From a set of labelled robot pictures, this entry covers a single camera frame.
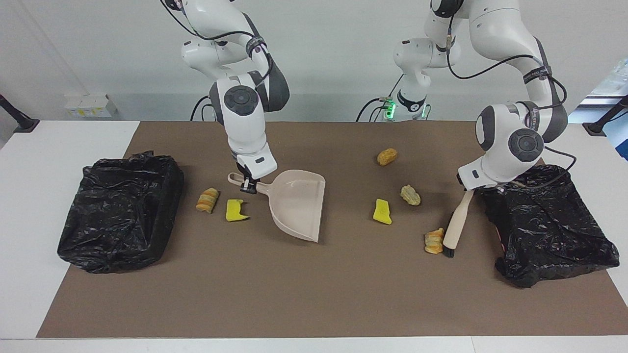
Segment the yellow sponge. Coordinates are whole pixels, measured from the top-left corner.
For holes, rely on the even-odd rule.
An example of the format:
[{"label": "yellow sponge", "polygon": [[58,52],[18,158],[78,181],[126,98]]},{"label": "yellow sponge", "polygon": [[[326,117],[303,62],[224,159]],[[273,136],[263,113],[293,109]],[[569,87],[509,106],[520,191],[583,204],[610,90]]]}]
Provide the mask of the yellow sponge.
[{"label": "yellow sponge", "polygon": [[391,219],[391,210],[388,206],[388,201],[382,200],[380,198],[377,199],[375,204],[375,213],[373,214],[373,219],[382,222],[383,224],[393,224],[393,220]]},{"label": "yellow sponge", "polygon": [[227,220],[229,222],[235,222],[237,220],[244,220],[249,218],[247,215],[241,215],[242,204],[244,200],[227,200]]}]

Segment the black cable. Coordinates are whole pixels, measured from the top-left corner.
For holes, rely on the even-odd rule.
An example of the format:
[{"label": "black cable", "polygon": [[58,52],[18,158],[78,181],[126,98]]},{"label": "black cable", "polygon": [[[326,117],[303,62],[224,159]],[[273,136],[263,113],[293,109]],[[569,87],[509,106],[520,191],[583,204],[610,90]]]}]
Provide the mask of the black cable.
[{"label": "black cable", "polygon": [[543,183],[543,184],[541,184],[541,185],[537,185],[537,186],[535,186],[535,187],[529,187],[529,186],[524,185],[524,184],[519,183],[519,182],[513,182],[513,184],[515,184],[515,185],[517,185],[517,186],[519,186],[519,187],[522,187],[522,188],[529,189],[529,190],[538,190],[538,189],[540,189],[540,188],[548,187],[548,186],[550,186],[550,185],[554,184],[555,182],[557,182],[557,181],[558,181],[560,178],[562,178],[563,176],[565,176],[565,175],[566,175],[566,174],[567,174],[567,173],[571,170],[571,168],[572,168],[572,167],[576,164],[576,161],[578,161],[578,158],[576,158],[576,156],[574,156],[574,155],[570,155],[569,153],[566,153],[566,152],[561,152],[561,151],[557,151],[557,150],[555,150],[555,149],[553,149],[553,148],[550,148],[550,147],[547,147],[547,146],[545,146],[545,149],[547,149],[547,150],[548,150],[548,151],[550,151],[550,152],[554,152],[554,153],[556,153],[556,154],[558,154],[558,155],[562,155],[562,156],[565,156],[565,157],[569,157],[569,158],[573,159],[573,161],[572,161],[572,162],[571,162],[571,164],[567,167],[567,169],[565,169],[565,171],[564,171],[564,172],[560,173],[560,175],[558,175],[556,178],[554,178],[554,179],[552,179],[552,180],[550,180],[550,181],[548,181],[548,182],[546,182],[546,183]]},{"label": "black cable", "polygon": [[[451,34],[451,33],[452,33],[452,28],[453,28],[453,18],[454,18],[454,14],[452,15],[452,19],[449,21],[449,29],[448,29],[448,34]],[[460,79],[460,80],[474,79],[474,78],[476,78],[476,77],[478,77],[478,76],[480,76],[480,75],[483,75],[483,74],[485,74],[485,73],[487,73],[487,72],[489,72],[489,71],[493,70],[494,68],[496,68],[496,67],[498,67],[498,66],[500,66],[500,65],[502,65],[502,64],[505,64],[505,63],[507,63],[507,62],[509,62],[509,61],[511,61],[511,60],[520,59],[520,58],[530,58],[530,59],[533,59],[534,61],[536,61],[536,58],[534,58],[532,55],[528,55],[528,54],[515,55],[515,56],[510,57],[510,58],[508,58],[508,59],[502,60],[502,61],[500,61],[499,63],[497,63],[497,64],[495,64],[495,65],[493,65],[493,66],[491,66],[491,67],[487,68],[486,70],[483,70],[483,71],[481,71],[481,72],[476,73],[475,75],[471,75],[471,76],[459,76],[457,73],[455,73],[455,72],[453,71],[452,62],[451,62],[450,57],[449,57],[450,50],[451,50],[451,48],[447,48],[447,67],[449,68],[449,71],[451,71],[451,73],[452,73],[454,76],[456,76],[456,78],[458,78],[458,79]]]},{"label": "black cable", "polygon": [[198,34],[192,33],[192,31],[190,31],[183,23],[181,23],[181,21],[179,21],[178,18],[176,18],[175,14],[172,13],[172,11],[170,11],[170,9],[168,8],[168,6],[166,5],[166,3],[164,3],[163,0],[160,0],[161,5],[163,6],[163,8],[166,9],[166,11],[168,12],[168,14],[175,19],[175,21],[181,25],[181,27],[183,27],[186,31],[188,31],[189,34],[193,35],[193,36],[198,36]]},{"label": "black cable", "polygon": [[209,99],[209,96],[206,95],[205,97],[202,97],[201,99],[198,100],[198,102],[196,103],[196,105],[194,106],[194,109],[192,109],[192,115],[190,115],[190,121],[194,121],[194,114],[196,114],[196,110],[198,109],[198,106],[200,106],[200,104],[203,102],[203,100],[205,99]]},{"label": "black cable", "polygon": [[399,76],[399,80],[397,80],[397,83],[396,83],[396,84],[394,84],[393,88],[391,89],[391,92],[390,92],[390,93],[388,93],[388,96],[389,96],[389,97],[393,95],[393,92],[394,92],[394,90],[397,88],[397,86],[399,85],[399,83],[401,82],[401,79],[403,79],[403,74],[401,74],[401,76]]},{"label": "black cable", "polygon": [[201,34],[199,34],[198,32],[196,32],[196,30],[195,30],[194,28],[192,28],[192,30],[193,30],[194,32],[190,31],[190,29],[189,29],[189,28],[187,28],[187,27],[186,27],[186,26],[185,26],[185,25],[184,25],[181,21],[179,21],[179,19],[178,19],[178,18],[176,18],[175,14],[173,14],[173,13],[172,13],[172,10],[170,10],[170,8],[168,8],[168,6],[164,3],[164,0],[160,0],[160,3],[161,3],[161,5],[162,5],[162,6],[166,9],[166,11],[168,12],[168,14],[169,14],[172,18],[174,18],[174,19],[175,19],[175,21],[176,21],[179,25],[181,25],[181,27],[183,27],[183,28],[184,28],[184,29],[185,29],[185,30],[186,30],[189,34],[191,34],[191,35],[193,35],[193,36],[196,36],[196,37],[199,37],[199,38],[201,38],[201,39],[204,39],[204,40],[218,40],[218,39],[224,38],[224,37],[226,37],[226,36],[230,36],[230,35],[247,35],[247,36],[250,36],[251,38],[254,38],[254,37],[255,37],[252,33],[250,33],[250,32],[246,32],[246,31],[231,31],[231,32],[222,33],[221,35],[217,35],[217,36],[214,36],[214,37],[206,37],[206,36],[202,36]]},{"label": "black cable", "polygon": [[[389,97],[392,97],[392,95],[393,95],[393,93],[394,93],[394,90],[397,88],[397,86],[398,86],[398,85],[399,85],[399,83],[401,82],[401,79],[403,79],[403,74],[401,74],[401,76],[399,76],[399,80],[397,80],[397,82],[394,84],[393,88],[391,89],[391,92],[390,92],[390,93],[388,93],[388,96],[389,96]],[[385,108],[385,107],[386,107],[386,102],[382,103],[382,106],[381,106],[381,107],[378,107],[378,108],[376,108],[376,109],[384,110],[384,108]]]},{"label": "black cable", "polygon": [[259,81],[259,83],[257,85],[255,85],[255,88],[258,88],[261,84],[263,84],[264,80],[266,80],[268,75],[270,75],[271,71],[273,70],[273,65],[274,65],[273,58],[271,57],[270,53],[268,53],[266,50],[264,50],[264,54],[266,55],[266,60],[268,60],[268,71],[266,71],[264,76],[262,76],[262,80]]},{"label": "black cable", "polygon": [[360,121],[360,116],[362,116],[362,113],[366,110],[366,108],[375,103],[375,102],[379,102],[379,98],[373,98],[371,100],[368,101],[367,104],[364,104],[364,107],[362,107],[362,110],[360,111],[360,113],[357,115],[357,118],[355,119],[355,122],[359,122]]},{"label": "black cable", "polygon": [[628,114],[628,111],[624,112],[624,113],[623,113],[623,114],[621,114],[621,115],[618,115],[618,116],[614,117],[613,119],[609,120],[609,122],[611,122],[611,121],[615,121],[615,120],[619,119],[620,117],[622,117],[622,116],[624,116],[624,115],[626,115],[626,114]]},{"label": "black cable", "polygon": [[[540,108],[537,108],[537,110],[539,110],[539,111],[542,111],[542,110],[545,110],[545,109],[554,109],[554,108],[557,108],[557,107],[559,107],[559,106],[562,106],[562,105],[563,105],[563,104],[567,101],[567,89],[565,88],[565,86],[564,86],[562,83],[560,83],[560,81],[556,80],[553,76],[551,76],[551,75],[550,75],[550,76],[548,76],[548,77],[549,77],[549,79],[550,79],[552,82],[554,82],[555,84],[557,84],[557,85],[560,87],[560,89],[561,89],[561,90],[563,90],[563,98],[560,100],[560,102],[558,102],[558,103],[556,103],[556,104],[552,104],[551,106],[545,106],[545,107],[540,107]],[[525,119],[527,119],[527,118],[530,116],[530,112],[531,112],[531,111],[528,111],[528,113],[526,114]]]},{"label": "black cable", "polygon": [[213,105],[211,105],[211,104],[205,104],[205,105],[204,105],[204,106],[200,109],[200,119],[201,119],[202,121],[205,121],[205,108],[207,108],[207,107],[214,107],[214,106],[213,106]]},{"label": "black cable", "polygon": [[377,108],[373,109],[373,111],[371,112],[371,116],[369,117],[369,122],[377,122],[377,117],[378,117],[377,115],[375,116],[375,120],[373,120],[373,114],[375,114],[375,112],[377,110],[382,111],[383,108],[382,107],[377,107]]}]

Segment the cable connector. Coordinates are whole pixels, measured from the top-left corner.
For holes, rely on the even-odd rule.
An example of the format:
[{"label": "cable connector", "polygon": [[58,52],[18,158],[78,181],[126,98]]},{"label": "cable connector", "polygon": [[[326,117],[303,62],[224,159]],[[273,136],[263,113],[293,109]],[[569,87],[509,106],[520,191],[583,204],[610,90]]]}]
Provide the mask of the cable connector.
[{"label": "cable connector", "polygon": [[452,46],[453,46],[452,28],[449,27],[447,29],[447,52],[449,52],[452,49]]},{"label": "cable connector", "polygon": [[383,102],[386,110],[384,117],[386,117],[387,120],[394,121],[394,111],[397,109],[397,104],[394,102],[392,97],[386,97]]}]

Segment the dustpan handle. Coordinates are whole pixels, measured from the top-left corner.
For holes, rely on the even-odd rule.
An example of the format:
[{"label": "dustpan handle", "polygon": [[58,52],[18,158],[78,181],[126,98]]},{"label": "dustpan handle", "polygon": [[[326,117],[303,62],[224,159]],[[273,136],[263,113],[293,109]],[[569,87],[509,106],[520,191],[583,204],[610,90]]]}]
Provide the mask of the dustpan handle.
[{"label": "dustpan handle", "polygon": [[[233,185],[241,186],[244,183],[244,176],[238,173],[229,173],[229,175],[227,175],[227,180]],[[263,193],[264,195],[270,196],[271,185],[258,182],[257,191]]]}]

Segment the blue object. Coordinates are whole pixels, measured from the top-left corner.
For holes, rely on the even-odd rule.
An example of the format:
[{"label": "blue object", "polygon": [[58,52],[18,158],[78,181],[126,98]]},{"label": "blue object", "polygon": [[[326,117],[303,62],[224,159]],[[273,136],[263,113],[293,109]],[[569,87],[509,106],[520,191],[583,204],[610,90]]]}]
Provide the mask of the blue object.
[{"label": "blue object", "polygon": [[621,155],[622,157],[624,157],[625,160],[628,161],[628,139],[625,140],[624,142],[622,142],[617,148],[616,148],[617,152],[619,152],[619,155]]}]

